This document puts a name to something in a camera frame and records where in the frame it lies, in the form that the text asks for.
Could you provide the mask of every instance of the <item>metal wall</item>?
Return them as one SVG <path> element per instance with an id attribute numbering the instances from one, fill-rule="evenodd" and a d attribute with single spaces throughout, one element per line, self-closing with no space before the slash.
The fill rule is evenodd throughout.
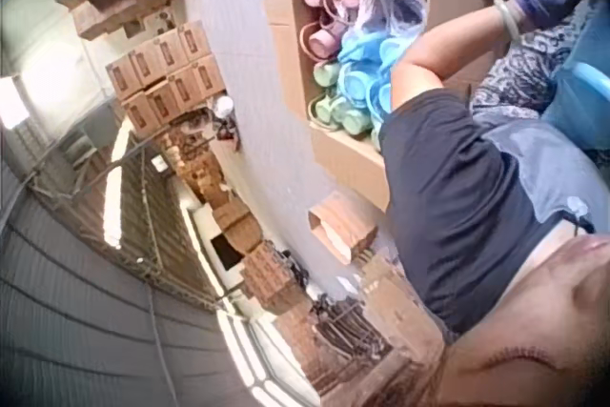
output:
<path id="1" fill-rule="evenodd" d="M 4 204 L 15 186 L 3 161 Z M 173 406 L 171 385 L 182 407 L 256 405 L 213 314 L 149 290 L 31 194 L 0 243 L 0 405 Z"/>

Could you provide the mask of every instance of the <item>gray floor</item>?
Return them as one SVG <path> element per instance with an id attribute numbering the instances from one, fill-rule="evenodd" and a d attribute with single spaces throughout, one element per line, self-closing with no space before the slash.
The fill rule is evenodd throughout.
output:
<path id="1" fill-rule="evenodd" d="M 293 250 L 324 290 L 345 295 L 337 277 L 355 284 L 356 271 L 335 261 L 311 235 L 307 220 L 307 210 L 338 186 L 316 165 L 306 126 L 282 102 L 262 0 L 185 0 L 185 10 L 189 20 L 203 21 L 236 105 L 242 152 L 214 146 L 225 173 L 280 248 Z M 383 213 L 342 191 L 380 222 L 376 247 L 394 250 Z"/>

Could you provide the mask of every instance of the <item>bracelet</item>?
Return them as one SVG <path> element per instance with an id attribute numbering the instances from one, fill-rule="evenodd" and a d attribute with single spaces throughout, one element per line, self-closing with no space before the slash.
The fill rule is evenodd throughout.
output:
<path id="1" fill-rule="evenodd" d="M 515 16 L 508 10 L 508 6 L 504 0 L 494 0 L 494 5 L 498 8 L 502 15 L 502 21 L 504 27 L 511 36 L 511 40 L 515 43 L 521 43 L 521 34 L 519 33 L 519 26 L 515 20 Z"/>

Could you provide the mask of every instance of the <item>black t-shirt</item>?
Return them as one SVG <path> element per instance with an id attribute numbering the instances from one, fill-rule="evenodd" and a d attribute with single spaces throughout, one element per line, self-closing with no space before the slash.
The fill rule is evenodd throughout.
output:
<path id="1" fill-rule="evenodd" d="M 459 335 L 491 311 L 561 218 L 537 221 L 518 161 L 482 135 L 455 95 L 432 90 L 394 112 L 380 136 L 400 261 Z"/>

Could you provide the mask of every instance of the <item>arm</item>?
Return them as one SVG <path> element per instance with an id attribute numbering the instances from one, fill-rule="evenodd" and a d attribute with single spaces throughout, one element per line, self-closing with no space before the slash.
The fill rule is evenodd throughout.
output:
<path id="1" fill-rule="evenodd" d="M 509 0 L 519 29 L 548 29 L 574 10 L 580 0 Z M 413 97 L 442 88 L 442 81 L 508 40 L 496 7 L 475 11 L 442 24 L 420 37 L 392 72 L 392 109 Z"/>
<path id="2" fill-rule="evenodd" d="M 519 6 L 513 0 L 507 6 L 523 30 L 525 15 Z M 443 80 L 509 39 L 496 7 L 474 11 L 428 31 L 392 71 L 392 109 L 423 92 L 442 88 Z"/>

